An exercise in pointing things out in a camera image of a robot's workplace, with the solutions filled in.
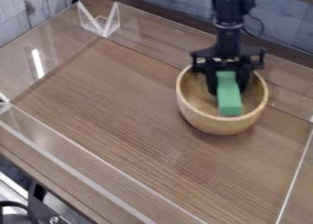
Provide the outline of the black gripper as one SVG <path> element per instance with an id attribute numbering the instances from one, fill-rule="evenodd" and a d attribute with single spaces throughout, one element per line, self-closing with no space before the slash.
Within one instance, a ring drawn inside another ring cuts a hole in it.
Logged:
<path id="1" fill-rule="evenodd" d="M 218 70 L 233 70 L 238 89 L 245 92 L 249 86 L 250 73 L 264 69 L 266 51 L 262 48 L 242 44 L 244 23 L 215 23 L 217 41 L 207 48 L 191 52 L 193 71 L 206 74 L 206 86 L 211 95 L 218 91 Z"/>

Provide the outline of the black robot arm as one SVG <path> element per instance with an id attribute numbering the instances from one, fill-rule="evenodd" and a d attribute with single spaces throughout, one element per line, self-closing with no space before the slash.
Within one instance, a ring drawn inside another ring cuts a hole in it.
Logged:
<path id="1" fill-rule="evenodd" d="M 210 94 L 218 93 L 218 72 L 233 71 L 234 83 L 239 92 L 249 86 L 250 73 L 264 69 L 264 48 L 245 46 L 241 43 L 241 30 L 245 16 L 256 6 L 256 0 L 211 0 L 217 41 L 209 48 L 191 52 L 193 72 L 206 77 Z"/>

